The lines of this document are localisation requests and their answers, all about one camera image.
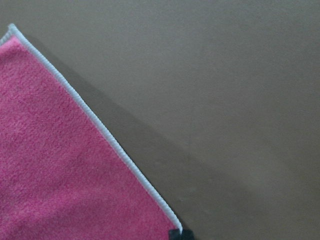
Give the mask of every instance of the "black object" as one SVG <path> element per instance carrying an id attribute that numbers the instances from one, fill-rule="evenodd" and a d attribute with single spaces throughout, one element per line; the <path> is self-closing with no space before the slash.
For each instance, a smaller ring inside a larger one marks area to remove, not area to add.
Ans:
<path id="1" fill-rule="evenodd" d="M 191 230 L 183 229 L 180 234 L 179 229 L 172 229 L 169 230 L 169 240 L 195 240 L 195 236 Z"/>

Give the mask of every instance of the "table surface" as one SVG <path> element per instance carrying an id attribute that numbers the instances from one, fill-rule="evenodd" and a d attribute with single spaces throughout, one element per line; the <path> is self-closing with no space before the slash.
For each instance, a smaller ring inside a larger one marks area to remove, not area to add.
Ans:
<path id="1" fill-rule="evenodd" d="M 320 239 L 320 2 L 0 1 L 198 240 Z"/>

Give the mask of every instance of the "microfiber cloth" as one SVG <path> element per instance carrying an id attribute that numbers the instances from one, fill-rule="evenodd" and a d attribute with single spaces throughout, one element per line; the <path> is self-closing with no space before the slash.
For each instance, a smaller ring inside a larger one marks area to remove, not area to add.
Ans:
<path id="1" fill-rule="evenodd" d="M 0 239 L 187 239 L 183 232 L 108 129 L 10 24 L 0 40 Z"/>

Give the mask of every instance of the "white trim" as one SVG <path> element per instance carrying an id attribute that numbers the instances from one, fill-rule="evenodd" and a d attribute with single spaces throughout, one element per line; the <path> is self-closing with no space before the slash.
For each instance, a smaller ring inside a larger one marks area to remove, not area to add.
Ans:
<path id="1" fill-rule="evenodd" d="M 64 76 L 25 38 L 25 36 L 18 30 L 18 28 L 11 23 L 8 26 L 7 33 L 0 39 L 0 46 L 4 44 L 12 35 L 15 35 L 20 42 L 48 69 L 50 73 L 65 87 L 68 93 L 73 97 L 73 99 L 78 103 L 78 105 L 83 109 L 83 111 L 89 116 L 93 121 L 98 130 L 102 133 L 105 139 L 110 143 L 118 156 L 124 161 L 128 168 L 133 172 L 136 178 L 140 181 L 146 191 L 153 197 L 153 199 L 158 203 L 160 208 L 172 221 L 172 223 L 182 231 L 182 224 L 171 210 L 165 200 L 160 196 L 157 190 L 151 185 L 151 183 L 146 179 L 142 172 L 138 169 L 135 163 L 126 154 L 117 140 L 112 136 L 110 131 L 106 126 L 100 121 L 100 119 L 94 114 L 94 112 L 88 107 L 80 95 L 74 90 L 74 88 L 68 83 Z"/>

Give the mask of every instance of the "pink fabric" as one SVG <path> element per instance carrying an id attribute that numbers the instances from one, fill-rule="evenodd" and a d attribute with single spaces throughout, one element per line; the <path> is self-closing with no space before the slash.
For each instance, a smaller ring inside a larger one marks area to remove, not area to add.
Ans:
<path id="1" fill-rule="evenodd" d="M 176 228 L 55 77 L 0 46 L 0 239 L 168 240 Z"/>

